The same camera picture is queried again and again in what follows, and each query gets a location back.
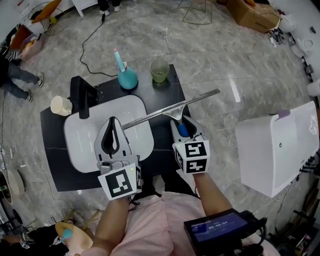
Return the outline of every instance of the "white sink basin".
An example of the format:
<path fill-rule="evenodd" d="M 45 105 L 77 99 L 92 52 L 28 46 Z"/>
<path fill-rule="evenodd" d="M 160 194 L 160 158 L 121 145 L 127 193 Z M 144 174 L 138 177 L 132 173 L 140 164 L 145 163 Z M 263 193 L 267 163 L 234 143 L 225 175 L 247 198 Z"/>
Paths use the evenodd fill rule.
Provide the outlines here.
<path fill-rule="evenodd" d="M 79 172 L 98 171 L 95 155 L 95 140 L 102 125 L 114 116 L 122 125 L 147 115 L 143 101 L 134 95 L 127 95 L 107 101 L 89 110 L 88 119 L 80 119 L 79 113 L 70 115 L 64 123 L 64 137 L 69 157 Z M 148 121 L 124 131 L 135 155 L 146 159 L 154 148 L 154 137 Z"/>

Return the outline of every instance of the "glass cup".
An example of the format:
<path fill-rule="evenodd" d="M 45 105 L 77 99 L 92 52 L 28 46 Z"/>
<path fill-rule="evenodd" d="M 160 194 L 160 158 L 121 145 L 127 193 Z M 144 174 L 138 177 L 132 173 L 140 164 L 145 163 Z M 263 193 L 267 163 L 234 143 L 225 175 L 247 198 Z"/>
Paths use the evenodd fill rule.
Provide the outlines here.
<path fill-rule="evenodd" d="M 162 58 L 158 58 L 150 65 L 150 72 L 156 83 L 162 83 L 169 74 L 169 64 Z"/>

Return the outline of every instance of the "sneaker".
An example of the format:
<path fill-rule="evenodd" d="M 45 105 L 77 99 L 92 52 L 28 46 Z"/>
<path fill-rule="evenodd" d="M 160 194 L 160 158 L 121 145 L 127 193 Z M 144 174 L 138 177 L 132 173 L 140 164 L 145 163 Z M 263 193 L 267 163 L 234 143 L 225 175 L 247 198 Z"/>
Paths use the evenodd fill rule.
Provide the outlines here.
<path fill-rule="evenodd" d="M 119 12 L 121 7 L 122 7 L 122 3 L 120 3 L 118 6 L 114 6 L 114 11 Z"/>
<path fill-rule="evenodd" d="M 34 97 L 32 96 L 30 90 L 27 90 L 27 92 L 29 93 L 29 95 L 28 95 L 28 97 L 26 98 L 26 100 L 27 100 L 28 102 L 32 102 L 32 100 L 34 99 Z"/>
<path fill-rule="evenodd" d="M 61 221 L 61 222 L 64 222 L 64 221 L 65 221 L 65 218 L 64 218 L 64 217 L 61 217 L 60 221 Z M 66 223 L 69 223 L 69 224 L 71 224 L 71 225 L 75 225 L 75 224 L 76 224 L 76 220 L 75 220 L 74 218 L 69 218 Z"/>
<path fill-rule="evenodd" d="M 110 12 L 108 10 L 100 10 L 100 14 L 101 15 L 105 15 L 105 16 L 108 16 L 110 14 Z"/>
<path fill-rule="evenodd" d="M 38 74 L 38 77 L 39 77 L 38 86 L 39 88 L 41 88 L 44 85 L 44 74 L 40 72 Z"/>

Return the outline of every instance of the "black countertop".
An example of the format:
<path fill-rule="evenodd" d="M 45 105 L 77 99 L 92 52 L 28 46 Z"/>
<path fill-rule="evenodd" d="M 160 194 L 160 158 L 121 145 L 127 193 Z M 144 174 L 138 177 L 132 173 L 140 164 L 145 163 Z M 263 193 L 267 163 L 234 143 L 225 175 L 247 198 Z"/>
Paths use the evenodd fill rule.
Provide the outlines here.
<path fill-rule="evenodd" d="M 91 102 L 90 107 L 111 101 L 126 95 L 135 95 L 142 99 L 147 114 L 168 107 L 185 100 L 175 67 L 170 65 L 170 71 L 163 83 L 138 84 L 132 90 L 123 89 L 118 79 L 104 82 L 96 88 L 100 91 L 99 100 Z M 70 98 L 72 114 L 78 113 L 78 102 Z M 188 107 L 184 108 L 184 115 L 190 116 Z M 52 178 L 58 191 L 85 190 L 101 187 L 98 180 L 99 171 L 82 173 L 72 165 L 64 134 L 64 123 L 68 118 L 53 114 L 50 107 L 40 113 L 41 129 L 44 149 Z M 156 176 L 179 169 L 172 144 L 174 143 L 170 117 L 160 115 L 149 121 L 154 140 L 153 151 L 150 156 L 141 161 L 143 176 Z"/>

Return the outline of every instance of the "hand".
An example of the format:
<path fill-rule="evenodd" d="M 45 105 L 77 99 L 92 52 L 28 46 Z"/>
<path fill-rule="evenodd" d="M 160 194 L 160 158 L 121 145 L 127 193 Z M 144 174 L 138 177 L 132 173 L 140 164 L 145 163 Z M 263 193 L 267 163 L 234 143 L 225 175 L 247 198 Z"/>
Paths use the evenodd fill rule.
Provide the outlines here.
<path fill-rule="evenodd" d="M 20 243 L 21 237 L 19 235 L 4 235 L 2 240 L 8 242 L 10 245 Z"/>

